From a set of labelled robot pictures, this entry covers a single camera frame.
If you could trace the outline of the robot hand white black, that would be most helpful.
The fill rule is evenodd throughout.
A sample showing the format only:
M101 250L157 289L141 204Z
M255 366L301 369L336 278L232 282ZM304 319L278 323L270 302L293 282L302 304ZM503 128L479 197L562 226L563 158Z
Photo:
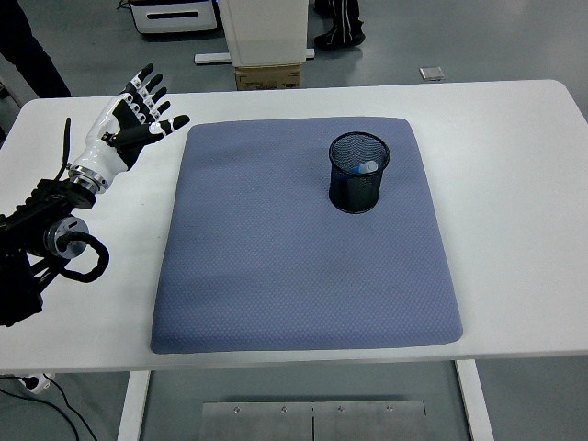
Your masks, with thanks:
M145 146L186 126L186 115L164 118L171 104L162 80L149 63L109 99L86 136L84 152L70 166L71 180L103 193L134 166Z

